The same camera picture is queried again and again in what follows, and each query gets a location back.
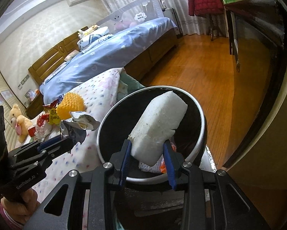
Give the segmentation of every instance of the nightstand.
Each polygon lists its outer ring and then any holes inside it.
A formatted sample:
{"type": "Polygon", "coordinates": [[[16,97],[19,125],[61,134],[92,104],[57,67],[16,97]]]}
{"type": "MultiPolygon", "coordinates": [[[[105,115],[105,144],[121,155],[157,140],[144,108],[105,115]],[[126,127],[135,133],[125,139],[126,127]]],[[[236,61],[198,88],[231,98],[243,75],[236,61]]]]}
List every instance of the nightstand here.
{"type": "Polygon", "coordinates": [[[26,109],[26,115],[29,119],[35,118],[39,113],[43,111],[43,95],[38,93],[34,100],[30,103],[26,109]]]}

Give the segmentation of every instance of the teddy bear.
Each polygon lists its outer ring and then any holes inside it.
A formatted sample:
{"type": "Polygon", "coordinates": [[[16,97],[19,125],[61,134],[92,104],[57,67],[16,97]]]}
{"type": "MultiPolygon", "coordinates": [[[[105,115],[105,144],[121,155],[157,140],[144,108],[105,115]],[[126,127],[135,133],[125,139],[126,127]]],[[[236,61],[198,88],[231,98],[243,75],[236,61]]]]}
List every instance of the teddy bear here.
{"type": "Polygon", "coordinates": [[[87,36],[91,34],[93,31],[97,30],[100,26],[94,24],[90,28],[88,28],[86,31],[83,31],[81,29],[78,30],[78,37],[82,39],[84,36],[87,36]]]}
{"type": "Polygon", "coordinates": [[[31,120],[21,114],[19,105],[14,104],[10,111],[11,125],[19,136],[18,141],[23,143],[29,134],[28,129],[33,125],[31,120]]]}

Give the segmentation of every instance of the suitcase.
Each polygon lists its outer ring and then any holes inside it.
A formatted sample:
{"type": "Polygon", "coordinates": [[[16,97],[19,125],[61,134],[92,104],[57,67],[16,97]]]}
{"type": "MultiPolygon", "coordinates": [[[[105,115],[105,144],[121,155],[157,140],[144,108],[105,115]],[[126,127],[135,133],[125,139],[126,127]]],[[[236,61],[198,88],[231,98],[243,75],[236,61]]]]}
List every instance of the suitcase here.
{"type": "Polygon", "coordinates": [[[175,33],[178,38],[181,38],[183,36],[183,32],[182,32],[180,22],[177,19],[177,14],[175,10],[170,7],[170,8],[163,8],[162,11],[163,11],[164,17],[170,18],[175,23],[175,25],[177,26],[175,28],[175,33]]]}

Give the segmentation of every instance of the white foam block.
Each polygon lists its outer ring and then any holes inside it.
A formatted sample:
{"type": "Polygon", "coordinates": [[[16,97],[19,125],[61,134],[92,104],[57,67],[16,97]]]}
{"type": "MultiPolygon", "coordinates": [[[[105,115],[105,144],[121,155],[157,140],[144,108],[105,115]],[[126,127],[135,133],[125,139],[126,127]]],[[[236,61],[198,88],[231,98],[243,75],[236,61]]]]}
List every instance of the white foam block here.
{"type": "Polygon", "coordinates": [[[129,135],[132,156],[153,166],[161,157],[164,142],[172,137],[187,110],[187,104],[173,91],[154,98],[129,135]]]}

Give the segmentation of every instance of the human hand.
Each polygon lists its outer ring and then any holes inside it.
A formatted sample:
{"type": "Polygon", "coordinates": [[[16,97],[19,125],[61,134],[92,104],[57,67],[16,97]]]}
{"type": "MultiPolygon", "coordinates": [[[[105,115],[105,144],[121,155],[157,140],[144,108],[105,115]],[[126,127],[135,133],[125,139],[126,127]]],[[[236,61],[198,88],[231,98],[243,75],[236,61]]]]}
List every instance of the human hand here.
{"type": "Polygon", "coordinates": [[[25,224],[36,211],[40,203],[37,201],[37,192],[32,188],[25,191],[21,197],[25,204],[11,202],[3,197],[1,199],[1,205],[13,220],[25,224]]]}

